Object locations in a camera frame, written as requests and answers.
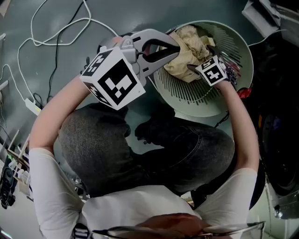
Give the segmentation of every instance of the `glasses frame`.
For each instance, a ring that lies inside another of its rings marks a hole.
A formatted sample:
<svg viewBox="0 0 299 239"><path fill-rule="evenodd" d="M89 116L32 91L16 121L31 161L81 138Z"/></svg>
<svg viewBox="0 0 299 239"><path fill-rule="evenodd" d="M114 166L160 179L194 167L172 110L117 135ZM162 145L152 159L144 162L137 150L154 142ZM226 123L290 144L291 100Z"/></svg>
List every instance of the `glasses frame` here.
<svg viewBox="0 0 299 239"><path fill-rule="evenodd" d="M243 229L239 229L236 231L232 231L232 232L223 232L223 233L212 233L212 232L208 232L209 228L212 228L214 226L210 226L210 227L206 227L203 229L204 232L206 232L205 234L201 234L201 235L195 235L195 236L185 236L183 239L211 239L212 237L224 237L224 236L230 236L230 235L234 235L234 234L238 234L238 233L243 233L243 232L249 232L252 231L254 229L257 229L260 227L260 225L262 225L261 228L259 228L259 230L261 231L261 239L263 238L263 232L265 230L265 224L266 222L255 222L255 223L247 223L247 225L249 225L247 228L243 228ZM110 239L126 239L126 238L122 238L122 237L117 237L117 236L111 236L109 235L109 231L113 231L113 230L124 230L124 231L142 231L142 230L151 230L151 231L155 231L151 228L147 228L147 227L138 227L138 226L117 226L117 227L112 227L108 230L93 230L87 239L91 239L92 236L94 234L98 234L98 235L102 235L104 237L110 238Z"/></svg>

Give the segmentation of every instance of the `white basket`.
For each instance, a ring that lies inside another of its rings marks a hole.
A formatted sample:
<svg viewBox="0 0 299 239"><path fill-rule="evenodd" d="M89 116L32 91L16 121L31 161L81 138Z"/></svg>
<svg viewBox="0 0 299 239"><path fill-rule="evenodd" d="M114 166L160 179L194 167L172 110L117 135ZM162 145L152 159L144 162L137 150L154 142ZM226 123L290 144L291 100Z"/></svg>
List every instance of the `white basket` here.
<svg viewBox="0 0 299 239"><path fill-rule="evenodd" d="M253 78L253 59L244 39L232 28L215 21L193 21L186 25L197 25L213 36L216 47L225 52L240 67L236 89L249 88ZM155 83L164 100L174 109L190 116L208 117L226 110L220 93L203 80L186 83L164 69L154 73Z"/></svg>

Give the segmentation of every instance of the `hand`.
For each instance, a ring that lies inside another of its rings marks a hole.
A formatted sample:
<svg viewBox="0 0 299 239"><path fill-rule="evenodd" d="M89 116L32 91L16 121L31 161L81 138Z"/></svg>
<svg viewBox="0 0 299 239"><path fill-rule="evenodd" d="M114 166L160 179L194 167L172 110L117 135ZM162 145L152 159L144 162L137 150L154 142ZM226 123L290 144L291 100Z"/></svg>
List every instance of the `hand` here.
<svg viewBox="0 0 299 239"><path fill-rule="evenodd" d="M216 87L220 91L227 88L233 88L232 84L226 80L221 80L219 83L215 84L214 87Z"/></svg>

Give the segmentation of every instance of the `black cable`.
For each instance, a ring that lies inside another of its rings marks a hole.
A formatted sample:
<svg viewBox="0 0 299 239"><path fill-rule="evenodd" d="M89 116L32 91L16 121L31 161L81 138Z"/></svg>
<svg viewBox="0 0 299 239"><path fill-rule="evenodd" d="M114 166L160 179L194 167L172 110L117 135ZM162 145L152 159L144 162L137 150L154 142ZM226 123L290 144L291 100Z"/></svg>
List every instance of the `black cable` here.
<svg viewBox="0 0 299 239"><path fill-rule="evenodd" d="M8 139L11 141L11 139L10 139L10 137L9 137L8 133L6 132L6 130L4 129L4 127L3 127L2 125L0 125L0 127L1 127L1 128L4 130L4 132L6 133L6 135L7 135Z"/></svg>
<svg viewBox="0 0 299 239"><path fill-rule="evenodd" d="M80 10L80 8L82 7L83 4L84 4L84 2L81 2L81 3L80 3L79 7L77 8L75 14L73 15L73 17L71 18L71 20L69 21L68 24L70 24L70 23L74 20L74 18L75 18L76 15L78 14L78 12L79 12L79 10ZM55 72L56 72L56 70L57 70L59 38L60 38L61 34L62 34L64 31L65 31L65 29L62 30L62 31L58 34L58 36L57 36L57 41L56 41L56 51L55 51L55 68L54 68L54 70L53 70L53 72L52 72L52 74L51 74L51 76L50 76L50 78L49 78L49 92L48 92L48 96L47 96L47 103L50 101L51 98L53 98L53 96L51 96L52 80L53 80L53 76L54 76L54 74L55 74ZM40 98L40 101L38 101L38 100L35 98L35 95L37 95L37 96ZM41 98L41 96L40 96L39 94L37 94L37 93L34 93L33 96L34 96L34 99L36 100L36 102L39 104L38 107L39 107L40 109L42 109L42 108L43 108L43 103L42 103L42 98Z"/></svg>
<svg viewBox="0 0 299 239"><path fill-rule="evenodd" d="M36 106L39 107L41 110L43 109L43 100L42 100L42 97L37 94L37 93L33 93L33 98L36 100Z"/></svg>
<svg viewBox="0 0 299 239"><path fill-rule="evenodd" d="M229 118L229 112L227 111L227 114L214 126L214 128L217 128L219 124L223 123Z"/></svg>

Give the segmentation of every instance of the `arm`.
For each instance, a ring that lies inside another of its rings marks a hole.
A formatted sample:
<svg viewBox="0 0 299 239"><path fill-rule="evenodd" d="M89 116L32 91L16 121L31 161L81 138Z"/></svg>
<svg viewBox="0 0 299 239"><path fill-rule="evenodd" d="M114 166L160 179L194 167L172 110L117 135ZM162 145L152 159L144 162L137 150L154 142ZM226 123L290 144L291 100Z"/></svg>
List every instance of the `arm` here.
<svg viewBox="0 0 299 239"><path fill-rule="evenodd" d="M237 150L236 169L251 168L257 172L259 165L259 147L256 130L251 118L230 82L221 81L216 87L220 89L231 117Z"/></svg>
<svg viewBox="0 0 299 239"><path fill-rule="evenodd" d="M29 163L34 205L46 238L73 238L83 203L53 155L53 145L66 117L89 94L79 77L69 82L41 111L33 125Z"/></svg>
<svg viewBox="0 0 299 239"><path fill-rule="evenodd" d="M29 148L44 148L53 153L53 145L64 120L89 93L79 76L69 82L36 118L30 134Z"/></svg>

